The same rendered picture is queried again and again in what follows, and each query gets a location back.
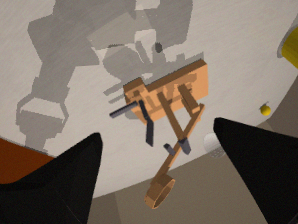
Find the wooden catapult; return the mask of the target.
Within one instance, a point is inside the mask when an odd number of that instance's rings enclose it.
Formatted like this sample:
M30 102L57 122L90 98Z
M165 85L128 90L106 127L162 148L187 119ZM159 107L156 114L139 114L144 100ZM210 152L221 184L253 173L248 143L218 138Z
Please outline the wooden catapult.
M174 148L170 147L168 143L164 144L164 148L170 155L166 157L154 179L150 181L149 190L146 192L144 200L149 208L158 208L168 196L170 189L173 188L176 180L166 173L172 168L177 156L180 155L181 151L186 155L192 151L188 137L193 131L194 125L200 123L202 113L205 111L205 104L200 103L198 105L196 100L208 95L208 84L208 64L204 60L198 60L189 67L181 68L180 71L172 73L172 75L161 77L146 87L142 77L138 77L138 79L124 85L125 107L109 113L110 119L114 119L114 117L132 109L138 119L146 125L145 139L150 147L153 147L153 121L164 116L168 117L173 131L176 133L178 141ZM184 107L192 120L190 120L188 127L182 131L173 112Z

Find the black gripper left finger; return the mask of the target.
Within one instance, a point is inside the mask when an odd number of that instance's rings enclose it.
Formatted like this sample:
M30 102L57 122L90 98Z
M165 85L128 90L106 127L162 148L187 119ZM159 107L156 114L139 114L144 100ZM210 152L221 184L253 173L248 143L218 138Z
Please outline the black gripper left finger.
M94 132L23 179L0 184L0 224L88 224L101 151Z

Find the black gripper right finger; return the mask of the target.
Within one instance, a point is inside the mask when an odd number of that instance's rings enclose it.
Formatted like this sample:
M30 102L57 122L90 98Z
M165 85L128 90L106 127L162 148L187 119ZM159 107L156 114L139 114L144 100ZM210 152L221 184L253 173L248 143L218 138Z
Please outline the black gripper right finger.
M298 224L298 139L214 119L214 135L249 188L267 224Z

